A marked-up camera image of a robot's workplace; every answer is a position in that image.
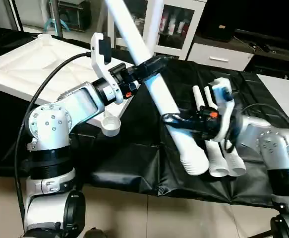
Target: white pvc pipe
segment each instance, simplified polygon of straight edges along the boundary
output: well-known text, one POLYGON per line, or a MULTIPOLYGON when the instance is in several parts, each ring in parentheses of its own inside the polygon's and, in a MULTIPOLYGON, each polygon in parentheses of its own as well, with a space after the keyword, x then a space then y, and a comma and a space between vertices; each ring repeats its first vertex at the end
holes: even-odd
POLYGON ((209 89, 209 86, 206 86, 204 88, 204 92, 205 92, 205 95, 206 95, 206 99, 207 99, 207 102, 208 102, 208 105, 211 107, 211 108, 214 108, 214 109, 218 109, 218 106, 213 102, 213 99, 212 99, 212 95, 210 93, 210 89, 209 89))
POLYGON ((163 8, 164 0, 153 0, 152 18, 150 19, 150 26, 146 39, 146 46, 149 48, 149 51, 152 55, 155 52, 155 47, 159 36, 163 8))
MULTIPOLYGON (((120 34, 124 38, 136 65, 151 58, 123 0, 105 0, 120 34)), ((160 74, 145 82, 150 95, 161 115, 179 113, 179 109, 160 74)), ((182 129, 167 126, 180 153, 180 160, 190 175, 200 175, 208 170, 209 162, 191 134, 182 129)))
MULTIPOLYGON (((238 155, 237 150, 234 148, 231 153, 227 153, 225 151, 225 140, 222 140, 220 145, 228 164, 229 175, 233 177, 244 175, 247 172, 247 169, 243 159, 238 155)), ((231 147, 231 142, 229 140, 227 141, 227 147, 231 147)))
MULTIPOLYGON (((196 107, 197 107, 197 110, 199 111, 200 107, 205 105, 205 102, 198 86, 193 86, 193 93, 194 93, 196 107)), ((205 140, 205 144, 206 144, 208 160, 209 160, 210 175, 213 177, 224 177, 228 175, 229 173, 228 165, 221 153, 219 144, 211 140, 205 140)))

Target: floor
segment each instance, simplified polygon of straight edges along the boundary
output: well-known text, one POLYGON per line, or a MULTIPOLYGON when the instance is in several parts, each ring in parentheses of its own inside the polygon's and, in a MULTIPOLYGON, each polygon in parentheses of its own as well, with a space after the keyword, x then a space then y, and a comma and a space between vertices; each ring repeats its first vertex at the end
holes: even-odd
MULTIPOLYGON (((247 238, 269 230, 272 209, 152 197, 85 186, 86 227, 108 238, 247 238)), ((0 178, 0 238, 22 234, 12 178, 0 178)))

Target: black cable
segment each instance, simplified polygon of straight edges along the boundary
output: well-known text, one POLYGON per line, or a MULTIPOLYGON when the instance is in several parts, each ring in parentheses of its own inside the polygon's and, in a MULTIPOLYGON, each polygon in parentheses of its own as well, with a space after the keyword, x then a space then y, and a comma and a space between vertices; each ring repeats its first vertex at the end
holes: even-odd
POLYGON ((285 116, 284 113, 282 113, 280 110, 276 109, 275 107, 269 105, 269 104, 265 104, 265 103, 254 103, 254 104, 251 104, 247 107, 245 107, 244 109, 241 110, 240 113, 243 113, 247 110, 249 110, 250 108, 253 108, 253 107, 267 107, 267 108, 270 108, 272 109, 274 112, 276 112, 278 114, 279 117, 281 117, 286 123, 287 125, 289 126, 289 119, 285 116))
MULTIPOLYGON (((287 123, 287 125, 289 126, 289 119, 287 118, 287 116, 286 116, 284 113, 282 113, 280 110, 276 109, 275 107, 273 107, 273 106, 271 106, 271 105, 269 105, 269 104, 265 104, 265 103, 254 103, 254 104, 251 104, 251 105, 245 107, 244 109, 242 109, 241 112, 240 112, 240 114, 242 114, 243 112, 249 110, 250 108, 254 108, 254 107, 267 107, 267 108, 272 109, 272 110, 273 110, 274 112, 276 112, 277 115, 278 115, 279 117, 281 117, 281 119, 283 119, 283 120, 287 123)), ((227 149, 227 142, 228 142, 228 138, 229 138, 230 135, 231 135, 232 129, 233 129, 233 127, 230 126, 229 129, 228 129, 228 131, 227 131, 227 133, 226 133, 226 135, 225 135, 224 150, 226 150, 228 153, 231 153, 231 152, 233 151, 233 149, 234 149, 234 147, 235 147, 235 144, 236 144, 236 141, 231 141, 231 147, 227 149)))
POLYGON ((18 203, 19 203, 19 208, 20 208, 20 213, 21 213, 21 218, 22 218, 22 224, 24 224, 24 213, 25 213, 25 209, 24 209, 24 203, 23 203, 23 195, 22 195, 22 189, 21 189, 21 183, 20 183, 20 178, 18 175, 18 160, 17 160, 17 151, 19 148, 19 144, 20 144, 20 139, 21 139, 21 135, 25 126, 25 120, 27 118, 27 115, 30 113, 30 111, 32 110, 36 100, 38 99, 39 95, 41 94, 41 92, 43 91, 43 89, 46 87, 46 85, 48 84, 48 82, 54 77, 54 75, 60 71, 61 68, 63 68, 66 64, 68 64, 69 62, 80 58, 80 57, 90 57, 90 52, 86 52, 86 53, 81 53, 75 56, 70 57, 69 59, 65 60, 63 63, 61 63, 59 66, 57 66, 52 72, 51 74, 45 79, 45 81, 42 83, 42 85, 39 87, 39 89, 36 91, 36 93, 34 94, 29 106, 26 109, 25 112, 25 116, 23 118, 17 139, 16 139, 16 143, 15 143, 15 152, 14 152, 14 183, 15 183, 15 187, 16 187, 16 194, 17 194, 17 199, 18 199, 18 203))

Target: black cloth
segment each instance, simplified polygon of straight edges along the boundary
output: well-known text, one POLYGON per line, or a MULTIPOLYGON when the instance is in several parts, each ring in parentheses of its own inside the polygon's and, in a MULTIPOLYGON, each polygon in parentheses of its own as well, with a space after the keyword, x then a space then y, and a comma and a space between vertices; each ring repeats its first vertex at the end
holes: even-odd
MULTIPOLYGON (((0 30, 0 55, 36 38, 36 34, 0 30)), ((61 39, 89 48, 89 44, 61 39)), ((127 52, 113 50, 113 57, 130 61, 127 52)), ((171 60, 162 73, 181 110, 195 108, 192 86, 203 87, 219 77, 231 81, 236 107, 267 103, 282 110, 260 79, 252 73, 171 60)), ((0 92, 0 176, 12 176, 12 155, 5 156, 15 142, 28 102, 0 92)), ((253 111, 252 116, 267 119, 275 126, 286 124, 273 112, 253 111)), ((80 180, 98 187, 156 196, 193 198, 251 206, 271 207, 271 187, 262 159, 247 148, 237 148, 247 173, 238 178, 214 178, 208 173, 190 176, 179 161, 179 154, 160 122, 160 115, 144 85, 121 117, 120 134, 113 138, 89 124, 77 126, 71 135, 72 155, 80 180)), ((205 148, 203 141, 196 140, 205 148)), ((27 175, 26 142, 22 140, 23 175, 27 175)))

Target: white plastic board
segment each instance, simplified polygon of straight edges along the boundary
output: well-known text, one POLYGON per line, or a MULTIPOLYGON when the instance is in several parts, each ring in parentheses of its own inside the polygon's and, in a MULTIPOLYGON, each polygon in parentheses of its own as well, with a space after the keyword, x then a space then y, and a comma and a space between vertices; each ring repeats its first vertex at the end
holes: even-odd
POLYGON ((289 117, 289 80, 260 74, 258 77, 289 117))
MULTIPOLYGON (((41 83, 59 64, 86 51, 88 50, 85 48, 41 34, 32 42, 0 56, 0 91, 30 101, 41 83)), ((112 62, 106 67, 110 69, 122 62, 112 58, 112 62)), ((36 103, 42 105, 55 102, 61 93, 83 82, 93 82, 97 79, 90 58, 76 59, 53 77, 36 103)), ((129 102, 130 99, 124 100, 120 105, 112 103, 106 107, 106 113, 121 117, 129 102)), ((90 119, 88 123, 99 127, 103 117, 102 113, 90 119)))

